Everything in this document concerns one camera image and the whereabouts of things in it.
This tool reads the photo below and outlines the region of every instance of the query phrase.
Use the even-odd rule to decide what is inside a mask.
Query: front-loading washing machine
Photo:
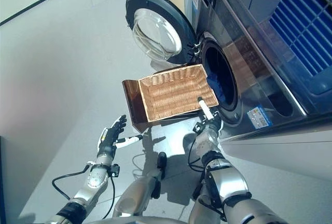
[[[169,0],[127,0],[126,10],[135,41],[151,59],[203,64],[225,123],[221,138],[320,116],[287,86],[273,59],[278,54],[240,0],[192,0],[192,23]]]

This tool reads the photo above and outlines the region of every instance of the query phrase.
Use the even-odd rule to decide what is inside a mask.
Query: washing machine
[[[152,60],[203,64],[225,123],[222,138],[235,139],[303,124],[331,112],[330,104],[324,107],[324,100],[311,101],[306,86],[295,80],[296,54],[284,61],[291,48],[286,49],[270,22],[279,4],[280,0],[268,18],[258,22],[243,0],[192,0],[190,22],[169,0],[127,0],[126,20],[136,43]],[[264,29],[267,23],[274,35]],[[282,55],[279,42],[286,50]],[[131,112],[135,110],[131,100],[128,104]]]

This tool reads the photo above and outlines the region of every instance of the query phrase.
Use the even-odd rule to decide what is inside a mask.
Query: label
[[[195,8],[195,10],[198,9],[198,0],[192,0],[192,5]]]
[[[105,140],[105,137],[106,137],[106,135],[107,135],[107,132],[108,132],[108,129],[105,128],[105,129],[104,129],[104,132],[103,132],[103,134],[102,134],[102,137],[100,138],[100,141],[101,141],[101,142]]]
[[[269,120],[261,105],[247,112],[247,115],[255,129],[269,127],[272,125],[272,122]]]

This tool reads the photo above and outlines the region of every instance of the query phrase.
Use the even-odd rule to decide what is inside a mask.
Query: wicker basket
[[[218,105],[201,64],[154,74],[139,84],[149,122],[200,109],[199,96],[209,107]]]

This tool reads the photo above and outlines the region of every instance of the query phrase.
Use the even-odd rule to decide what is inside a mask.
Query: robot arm
[[[207,189],[211,203],[205,204],[200,199],[200,204],[222,209],[221,219],[229,224],[287,224],[263,203],[251,198],[245,178],[222,155],[218,148],[221,122],[215,112],[212,119],[197,123],[193,129],[198,134],[193,150],[205,168],[203,188]]]
[[[111,128],[105,128],[98,142],[97,159],[92,166],[84,185],[73,198],[46,224],[81,224],[95,207],[99,196],[107,188],[108,178],[117,177],[120,167],[112,165],[116,144],[126,139],[118,139],[126,126],[126,116],[118,118]]]

